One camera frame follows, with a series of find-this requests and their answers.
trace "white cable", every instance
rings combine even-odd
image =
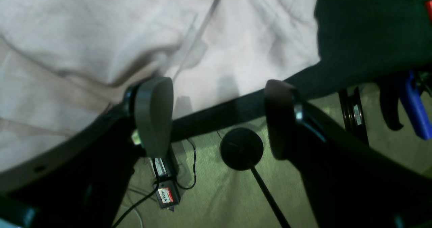
[[[125,208],[125,209],[130,209],[130,207],[123,205],[123,204],[120,206]],[[134,208],[134,212],[135,212],[136,216],[138,216],[139,221],[141,222],[141,228],[144,228],[144,222],[142,221],[142,217],[139,215],[138,211],[136,211],[136,208]]]

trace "black cloth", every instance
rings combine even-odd
[[[286,81],[305,100],[432,63],[428,0],[318,0],[321,61]],[[175,120],[171,141],[264,116],[264,91]]]

